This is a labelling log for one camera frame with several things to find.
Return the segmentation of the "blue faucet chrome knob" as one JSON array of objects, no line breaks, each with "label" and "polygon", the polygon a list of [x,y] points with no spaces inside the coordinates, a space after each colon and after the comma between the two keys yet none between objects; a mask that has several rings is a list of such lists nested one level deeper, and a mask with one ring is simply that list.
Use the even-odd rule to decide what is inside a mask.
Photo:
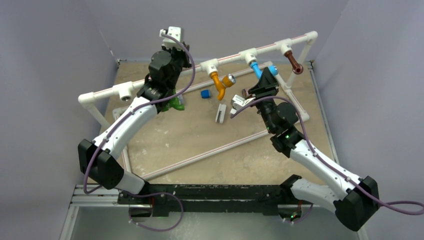
[{"label": "blue faucet chrome knob", "polygon": [[263,68],[260,68],[259,64],[256,61],[252,61],[248,65],[253,70],[258,80],[260,80],[263,70],[265,69],[268,69],[273,76],[279,74],[279,70],[274,64],[265,64]]}]

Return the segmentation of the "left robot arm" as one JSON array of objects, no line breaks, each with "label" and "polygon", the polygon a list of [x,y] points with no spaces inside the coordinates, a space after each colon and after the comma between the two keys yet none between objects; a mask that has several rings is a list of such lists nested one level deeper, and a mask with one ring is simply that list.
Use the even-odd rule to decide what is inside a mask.
[{"label": "left robot arm", "polygon": [[148,201],[146,181],[121,167],[117,159],[135,134],[178,98],[176,84],[180,74],[183,69],[195,69],[189,49],[179,43],[172,48],[163,46],[154,53],[144,85],[124,114],[95,139],[83,139],[78,144],[79,167],[85,181],[91,178],[105,189],[128,192],[138,205]]}]

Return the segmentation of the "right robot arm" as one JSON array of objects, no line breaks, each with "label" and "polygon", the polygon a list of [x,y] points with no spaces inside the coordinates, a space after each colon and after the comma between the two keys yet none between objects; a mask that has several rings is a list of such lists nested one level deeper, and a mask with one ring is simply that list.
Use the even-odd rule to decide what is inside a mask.
[{"label": "right robot arm", "polygon": [[379,197],[377,182],[370,176],[363,178],[350,172],[319,151],[306,133],[295,127],[299,120],[297,109],[290,102],[276,104],[273,100],[278,87],[274,70],[266,67],[258,83],[248,90],[268,132],[272,134],[272,145],[325,183],[317,185],[297,177],[281,189],[282,200],[288,204],[305,200],[318,205],[335,213],[346,228],[357,232],[380,208],[373,200]]}]

